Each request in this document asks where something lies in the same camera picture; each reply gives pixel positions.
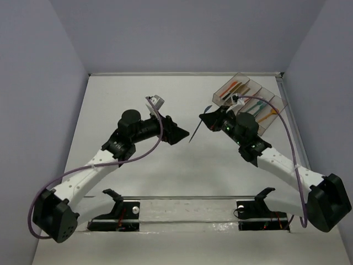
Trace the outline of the blue spoon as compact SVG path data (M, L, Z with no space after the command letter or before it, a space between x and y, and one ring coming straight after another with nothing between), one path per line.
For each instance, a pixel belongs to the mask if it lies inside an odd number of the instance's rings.
M203 112L203 113L206 114L211 108L212 108L212 105L208 105L208 106L204 109L204 112ZM196 128L195 128L195 130L194 130L194 132L193 132L193 134L192 134L192 136L191 136L191 138L190 138L190 140L189 140L189 143L192 141L192 139L193 139L194 136L196 135L196 133L197 133L197 131L198 131L198 129L199 129L201 123L202 123L202 120L200 120L199 123L198 123L198 125L196 126Z

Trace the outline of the orange plastic knife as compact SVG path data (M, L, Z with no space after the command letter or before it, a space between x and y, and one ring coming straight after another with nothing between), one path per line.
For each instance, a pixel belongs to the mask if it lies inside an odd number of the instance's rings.
M220 98L223 98L223 96L228 93L228 91L233 88L238 82L237 81L234 81L232 82L228 88L226 88L221 94L220 94Z

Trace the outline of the gold knife dark handle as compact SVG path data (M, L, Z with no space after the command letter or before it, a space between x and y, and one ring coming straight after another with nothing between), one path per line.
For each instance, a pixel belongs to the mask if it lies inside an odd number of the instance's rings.
M228 93L226 93L223 96L223 100L226 100L229 96L231 96L243 83L242 82L238 82L233 88L231 88Z

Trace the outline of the teal fork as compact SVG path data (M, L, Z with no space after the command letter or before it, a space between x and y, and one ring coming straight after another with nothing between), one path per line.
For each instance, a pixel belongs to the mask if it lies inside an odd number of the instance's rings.
M247 112L257 107L258 109L253 113L253 117L256 118L266 106L267 104L265 102L258 101L255 105L249 108Z
M266 103L263 100L257 100L251 107L245 110L245 113L257 116L265 107Z

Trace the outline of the orange spoon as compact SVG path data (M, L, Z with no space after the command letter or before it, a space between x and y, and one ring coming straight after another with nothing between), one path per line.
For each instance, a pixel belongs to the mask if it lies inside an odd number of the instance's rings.
M258 120L258 123L263 122L264 120L266 120L270 116L277 115L277 112L278 112L278 109L276 109L276 108L275 109L271 109L270 113L266 114L264 117L262 117L261 119Z

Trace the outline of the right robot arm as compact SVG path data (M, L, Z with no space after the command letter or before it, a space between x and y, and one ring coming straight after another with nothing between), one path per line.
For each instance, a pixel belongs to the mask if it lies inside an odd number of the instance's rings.
M254 210L259 216L283 212L302 218L319 231L329 232L352 210L339 176L313 172L278 152L258 135L259 125L251 114L234 114L227 106L221 106L199 117L209 130L223 131L238 144L238 152L245 161L298 191L293 199L277 199L275 188L264 189L254 199Z

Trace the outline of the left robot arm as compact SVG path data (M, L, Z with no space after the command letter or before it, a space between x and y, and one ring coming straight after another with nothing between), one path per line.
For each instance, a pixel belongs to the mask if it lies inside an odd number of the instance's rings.
M45 239L62 243L84 222L105 214L118 217L124 199L115 191L106 189L91 202L83 198L104 177L134 161L136 143L156 136L159 141L174 145L189 136L170 116L162 117L158 112L151 112L150 116L142 120L137 110L124 111L117 129L89 163L67 172L69 178L52 189L43 187L39 191L30 207L28 225L41 228Z

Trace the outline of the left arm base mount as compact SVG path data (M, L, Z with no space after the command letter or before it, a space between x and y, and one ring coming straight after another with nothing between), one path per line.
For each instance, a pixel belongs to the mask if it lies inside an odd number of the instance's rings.
M107 214L91 219L87 229L92 232L139 232L140 202L125 200L112 189L103 190L103 193L112 197L115 202L113 209Z

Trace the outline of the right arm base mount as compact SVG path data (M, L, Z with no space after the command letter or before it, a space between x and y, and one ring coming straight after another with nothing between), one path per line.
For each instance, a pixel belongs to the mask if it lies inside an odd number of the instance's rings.
M286 213L265 210L254 200L237 201L233 215L239 231L290 231Z

